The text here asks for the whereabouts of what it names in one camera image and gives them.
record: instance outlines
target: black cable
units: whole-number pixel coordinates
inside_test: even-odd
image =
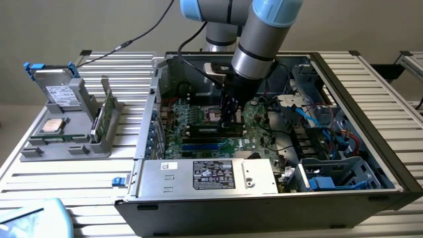
[[[286,69],[286,72],[287,72],[287,74],[288,74],[288,78],[290,78],[290,69],[288,69],[288,67],[286,66],[286,64],[284,63],[278,63],[279,65],[282,65],[283,67],[284,67],[284,69]]]
[[[291,148],[291,147],[294,147],[294,145],[290,145],[290,146],[287,146],[286,148],[282,148],[280,150],[286,150],[287,148]],[[266,148],[267,148],[270,151],[275,151],[275,152],[280,151],[280,150],[274,150],[274,149],[268,148],[268,146],[267,146]]]
[[[164,16],[167,15],[167,12],[170,11],[171,9],[171,6],[174,4],[175,0],[171,1],[170,3],[170,6],[167,7],[159,21],[155,23],[155,25],[143,33],[140,34],[139,36],[136,36],[132,40],[128,40],[127,42],[124,42],[119,47],[116,47],[110,53],[107,53],[104,56],[100,56],[99,58],[94,59],[92,61],[88,61],[86,63],[82,63],[79,66],[76,66],[76,68],[103,59],[104,57],[108,57],[112,53],[120,51],[123,48],[128,47],[136,40],[139,40],[142,37],[144,37],[156,27],[158,25],[160,24],[162,20],[164,19]]]
[[[198,30],[198,32],[190,37],[190,39],[186,40],[186,41],[180,44],[180,46],[179,46],[179,48],[178,48],[178,56],[180,57],[180,59],[184,61],[184,63],[186,63],[187,65],[190,65],[206,78],[208,78],[208,79],[211,80],[211,82],[215,83],[215,86],[220,87],[220,86],[222,86],[222,85],[220,85],[220,82],[219,82],[216,79],[214,79],[203,70],[200,70],[191,62],[188,62],[188,61],[186,60],[186,58],[183,57],[183,54],[182,54],[183,47],[196,38],[196,36],[198,36],[198,35],[200,34],[200,32],[203,31],[206,25],[207,25],[207,22],[204,22],[203,26],[200,27],[200,29]]]
[[[264,76],[264,81],[266,81],[266,84],[264,84],[264,96],[267,96],[267,93],[268,93],[270,90],[271,90],[271,89],[270,89],[270,77],[271,77],[274,71],[276,70],[278,65],[279,65],[279,61],[278,61],[278,59],[275,59],[272,65],[271,65],[271,68],[270,68],[270,70],[267,71],[267,74],[266,74],[266,76]]]
[[[254,118],[256,118],[256,115],[259,114],[259,110],[260,110],[262,106],[263,106],[264,104],[272,103],[272,102],[275,102],[275,101],[278,101],[278,98],[271,99],[271,100],[267,101],[266,103],[262,103],[262,105],[260,105],[259,108],[258,108],[258,111],[256,111],[256,114],[255,114]],[[283,133],[283,134],[286,134],[286,135],[290,136],[290,133],[287,133],[287,132],[283,131],[283,130],[272,130],[272,129],[264,128],[264,127],[260,125],[260,122],[258,122],[258,125],[259,125],[259,127],[260,127],[263,130],[266,130],[266,131],[268,131],[268,132],[280,132],[280,133]]]
[[[419,108],[422,107],[422,105],[423,105],[423,97],[422,97],[422,100],[420,100],[420,103],[419,103],[419,105],[416,106],[416,110],[419,110]]]

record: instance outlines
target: light blue object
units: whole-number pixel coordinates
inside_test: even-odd
[[[24,237],[23,235],[31,238],[74,237],[71,217],[59,198],[47,199],[0,217],[0,237]]]
[[[284,28],[295,23],[302,5],[303,0],[254,0],[252,10],[266,24]]]
[[[307,119],[312,120],[315,122],[315,124],[318,125],[318,127],[322,128],[322,125],[320,125],[319,121],[315,118],[312,118],[310,115],[307,115],[306,112],[300,108],[296,108],[295,111],[298,113],[300,113],[303,117],[306,117]]]
[[[339,144],[338,148],[342,147],[343,150],[347,149],[348,146],[350,146],[350,142],[348,142],[348,141],[344,141],[344,139],[343,139],[340,136],[336,136],[335,139],[336,139],[336,142],[338,142],[338,144]]]
[[[32,66],[31,66],[31,69],[32,70],[39,70],[39,69],[44,69],[45,68],[45,64],[44,63],[35,63]]]
[[[203,21],[199,0],[180,0],[180,12],[186,18]]]
[[[79,78],[79,72],[76,69],[76,65],[72,63],[72,61],[68,63],[68,67],[70,67],[70,70],[72,71],[75,78]]]
[[[31,80],[35,81],[35,77],[33,77],[32,72],[31,72],[31,64],[29,64],[29,62],[24,63],[24,68],[25,68],[25,71],[27,71],[27,73],[29,75]]]
[[[116,177],[114,178],[112,180],[112,187],[126,187],[126,178],[122,178],[122,177]]]
[[[355,185],[335,186],[331,177],[314,177],[308,183],[314,191],[362,190],[367,187],[367,181],[358,182]]]

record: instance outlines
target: blue latch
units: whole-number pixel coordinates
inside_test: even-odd
[[[44,69],[44,68],[45,68],[45,64],[43,64],[43,63],[35,63],[31,66],[31,70],[40,70],[40,69]]]
[[[338,142],[338,144],[336,144],[338,150],[344,151],[350,146],[350,142],[344,141],[344,139],[340,136],[336,136],[335,138],[336,138],[336,142]]]
[[[335,186],[331,177],[314,177],[308,183],[314,191],[362,190],[367,187],[367,181],[358,182],[355,185]]]
[[[123,177],[116,177],[116,178],[114,178],[114,180],[112,180],[112,187],[126,187],[126,186],[127,186],[127,185],[126,185],[126,181],[127,181],[127,179],[123,178]]]
[[[35,81],[35,77],[33,77],[33,75],[31,73],[31,64],[29,64],[29,62],[24,63],[24,68],[25,68],[25,71],[27,71],[27,73],[29,75],[29,78],[32,79],[32,81]]]
[[[79,78],[79,72],[76,69],[76,65],[72,63],[72,61],[68,63],[68,67],[70,67],[70,70],[72,71],[75,78]]]

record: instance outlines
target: blue cable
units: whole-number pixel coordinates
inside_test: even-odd
[[[306,112],[300,109],[300,108],[296,108],[295,111],[303,116],[306,117],[307,119],[312,120],[315,122],[315,124],[318,125],[318,127],[322,129],[322,125],[319,123],[319,121],[312,118],[310,115],[306,114]],[[326,130],[323,130],[323,135],[326,136],[326,138],[328,139],[330,143],[331,143],[331,136],[330,134],[327,133]],[[335,148],[332,148],[332,160],[335,159],[335,156],[336,156],[336,152],[335,152]]]

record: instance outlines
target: label sticker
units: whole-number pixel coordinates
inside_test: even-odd
[[[231,160],[194,161],[192,187],[195,190],[234,189],[235,177]]]
[[[45,88],[60,107],[79,106],[79,101],[70,86],[47,86]]]
[[[162,170],[176,170],[178,169],[178,162],[162,163],[160,169]]]

